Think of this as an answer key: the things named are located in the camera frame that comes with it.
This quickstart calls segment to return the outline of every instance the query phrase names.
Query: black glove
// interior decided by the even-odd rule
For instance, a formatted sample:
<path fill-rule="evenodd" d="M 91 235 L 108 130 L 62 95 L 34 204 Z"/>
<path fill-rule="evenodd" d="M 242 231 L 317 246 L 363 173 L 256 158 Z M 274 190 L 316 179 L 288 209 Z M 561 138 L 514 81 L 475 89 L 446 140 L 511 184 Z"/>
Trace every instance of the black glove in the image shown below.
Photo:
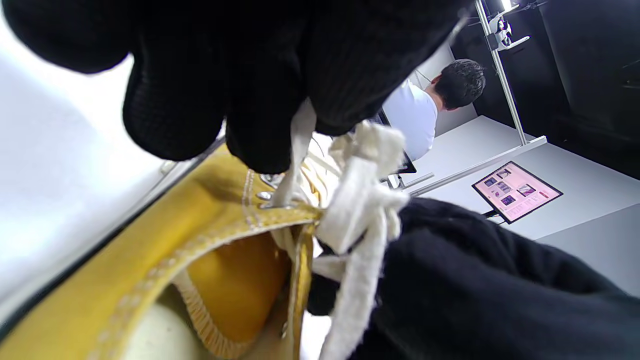
<path fill-rule="evenodd" d="M 95 73 L 135 59 L 123 107 L 146 151 L 186 160 L 227 118 L 231 152 L 261 173 L 289 167 L 290 121 L 310 97 L 317 130 L 373 116 L 447 38 L 471 0 L 2 0 L 46 60 Z"/>
<path fill-rule="evenodd" d="M 397 359 L 640 359 L 640 300 L 580 260 L 452 204 L 412 199 L 368 331 Z M 315 276 L 309 309 L 337 283 Z M 353 359 L 384 341 L 367 335 Z"/>

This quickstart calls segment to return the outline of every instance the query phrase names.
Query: man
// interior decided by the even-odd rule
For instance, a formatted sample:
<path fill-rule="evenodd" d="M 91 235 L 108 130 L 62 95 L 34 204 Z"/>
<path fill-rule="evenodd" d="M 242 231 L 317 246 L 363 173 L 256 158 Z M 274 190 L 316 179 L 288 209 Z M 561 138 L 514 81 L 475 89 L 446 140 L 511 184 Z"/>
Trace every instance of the man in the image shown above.
<path fill-rule="evenodd" d="M 383 110 L 391 126 L 404 134 L 405 152 L 415 161 L 431 150 L 438 113 L 469 105 L 483 90 L 482 66 L 460 59 L 442 69 L 424 90 L 405 80 L 385 101 Z"/>

